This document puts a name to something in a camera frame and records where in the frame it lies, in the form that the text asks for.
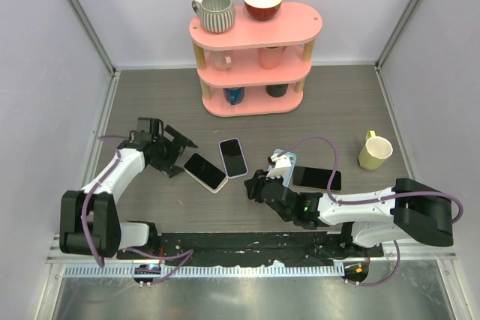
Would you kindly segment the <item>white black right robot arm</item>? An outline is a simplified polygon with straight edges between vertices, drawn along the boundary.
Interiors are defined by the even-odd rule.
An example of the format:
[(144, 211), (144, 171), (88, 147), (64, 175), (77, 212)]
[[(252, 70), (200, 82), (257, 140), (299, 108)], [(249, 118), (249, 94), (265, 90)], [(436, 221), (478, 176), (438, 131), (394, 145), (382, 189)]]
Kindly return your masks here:
[(386, 241), (412, 238), (432, 247), (454, 243), (452, 197), (408, 178), (372, 193), (296, 193), (281, 177), (259, 170), (244, 182), (247, 197), (265, 203), (285, 222), (307, 230), (341, 225), (338, 245), (356, 256)]

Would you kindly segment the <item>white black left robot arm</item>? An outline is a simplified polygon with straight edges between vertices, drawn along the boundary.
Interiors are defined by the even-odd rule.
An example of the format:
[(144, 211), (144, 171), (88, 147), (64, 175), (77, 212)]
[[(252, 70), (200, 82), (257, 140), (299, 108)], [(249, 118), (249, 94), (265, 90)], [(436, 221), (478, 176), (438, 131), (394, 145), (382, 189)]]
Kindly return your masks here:
[(158, 118), (138, 118), (136, 129), (120, 138), (113, 159), (95, 179), (61, 198), (59, 248), (63, 253), (93, 256), (99, 265), (118, 251), (152, 259), (160, 251), (153, 223), (121, 222), (116, 205), (128, 185), (147, 167), (168, 178), (183, 169), (177, 159), (196, 144)]

